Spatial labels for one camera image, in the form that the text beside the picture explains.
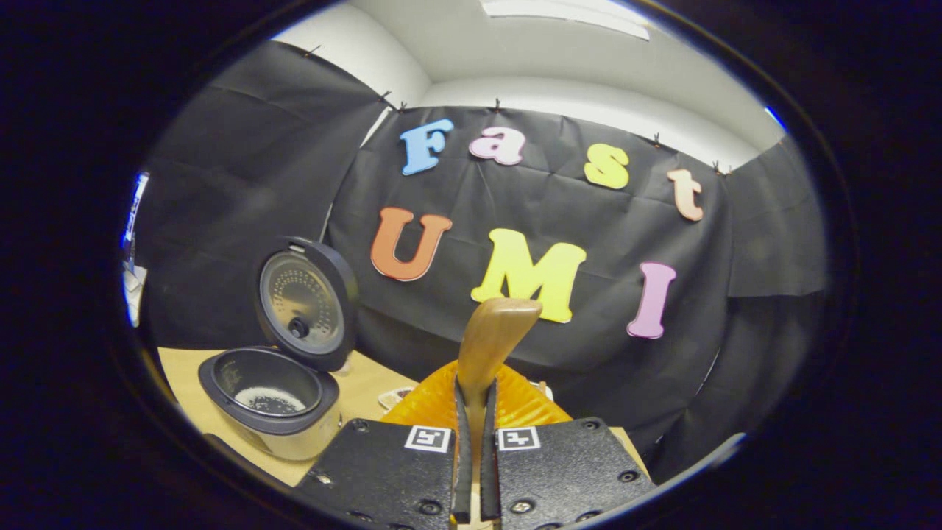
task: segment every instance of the peach letter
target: peach letter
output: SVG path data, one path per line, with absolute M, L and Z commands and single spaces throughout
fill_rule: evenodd
M 412 261 L 404 263 L 396 259 L 396 245 L 402 235 L 402 228 L 414 217 L 411 211 L 403 208 L 385 207 L 380 210 L 382 221 L 369 253 L 373 267 L 376 267 L 380 274 L 400 282 L 411 282 L 425 275 L 435 257 L 435 251 L 438 250 L 442 234 L 451 228 L 451 220 L 447 217 L 423 215 L 419 222 L 425 230 L 422 232 L 415 257 Z
M 687 170 L 669 171 L 667 177 L 674 182 L 674 202 L 677 204 L 677 211 L 680 212 L 680 215 L 691 221 L 703 219 L 704 209 L 693 202 L 694 192 L 699 193 L 703 190 L 700 183 L 693 180 L 693 176 Z

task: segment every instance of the black curtain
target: black curtain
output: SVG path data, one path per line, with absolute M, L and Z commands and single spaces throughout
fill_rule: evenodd
M 259 247 L 317 240 L 360 142 L 386 104 L 303 50 L 268 41 L 185 107 L 145 164 L 137 263 L 160 346 L 266 342 L 252 305 Z
M 405 131 L 449 119 L 454 129 L 433 168 L 403 175 Z M 469 153 L 484 128 L 527 138 L 523 161 L 498 164 Z M 587 181 L 590 145 L 624 149 L 628 184 Z M 685 219 L 667 172 L 690 171 L 705 211 Z M 408 261 L 422 215 L 448 217 L 428 272 L 400 282 L 380 274 L 370 247 L 384 207 L 410 210 L 397 257 Z M 456 358 L 470 296 L 493 252 L 488 234 L 526 236 L 534 262 L 557 242 L 583 248 L 569 323 L 540 320 L 508 364 L 546 380 L 574 416 L 621 425 L 662 481 L 729 436 L 754 427 L 805 361 L 825 285 L 822 223 L 807 172 L 788 139 L 720 175 L 706 164 L 611 127 L 514 109 L 417 108 L 393 113 L 364 145 L 337 194 L 328 241 L 361 286 L 359 347 L 422 379 Z M 663 337 L 629 336 L 644 261 L 677 277 Z

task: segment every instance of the open lid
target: open lid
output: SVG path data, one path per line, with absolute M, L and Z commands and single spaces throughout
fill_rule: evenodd
M 338 370 L 353 349 L 353 270 L 333 248 L 282 237 L 257 266 L 255 309 L 266 336 L 300 364 Z

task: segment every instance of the white wall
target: white wall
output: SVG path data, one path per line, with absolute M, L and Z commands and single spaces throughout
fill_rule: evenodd
M 502 75 L 432 84 L 415 57 L 366 12 L 350 4 L 324 9 L 273 38 L 310 50 L 343 68 L 390 103 L 410 108 L 502 107 L 562 114 L 660 141 L 724 171 L 757 157 L 756 138 L 744 139 L 700 113 L 642 93 L 571 79 Z M 779 134 L 769 136 L 776 141 Z
M 429 76 L 402 44 L 372 17 L 339 4 L 308 17 L 272 38 L 305 50 L 351 73 L 386 99 L 414 107 L 431 85 Z
M 419 106 L 493 107 L 562 114 L 620 128 L 728 171 L 759 155 L 759 150 L 703 116 L 648 97 L 603 85 L 540 77 L 479 77 L 436 83 Z

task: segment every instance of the blue letter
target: blue letter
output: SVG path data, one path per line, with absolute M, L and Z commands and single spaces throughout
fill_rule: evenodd
M 441 153 L 445 149 L 445 135 L 442 132 L 453 128 L 455 124 L 445 118 L 400 134 L 399 138 L 406 141 L 406 165 L 402 168 L 402 174 L 418 173 L 435 167 L 438 158 L 430 155 L 429 149 Z

